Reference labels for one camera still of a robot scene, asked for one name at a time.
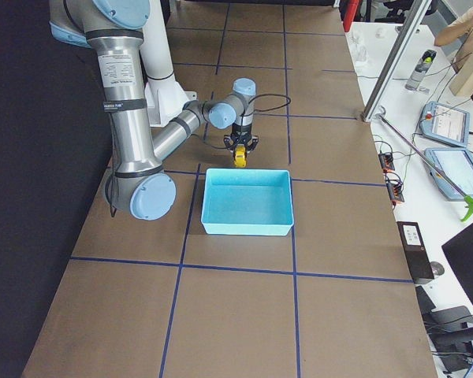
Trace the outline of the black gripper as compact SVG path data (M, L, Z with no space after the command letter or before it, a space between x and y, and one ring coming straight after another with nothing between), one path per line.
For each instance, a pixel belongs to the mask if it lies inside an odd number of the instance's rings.
M237 145L245 145L246 153L250 154L259 143L259 137L251 129L252 126L232 126L231 133L223 137L225 148L233 153Z

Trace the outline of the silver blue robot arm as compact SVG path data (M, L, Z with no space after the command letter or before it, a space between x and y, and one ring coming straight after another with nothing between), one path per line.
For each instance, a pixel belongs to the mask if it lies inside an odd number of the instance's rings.
M50 27L56 40L97 54L113 140L104 187L111 209L146 221L164 216L176 197L164 160L204 123L224 129L252 122L253 80L235 80L216 102L183 91L158 1L52 1Z

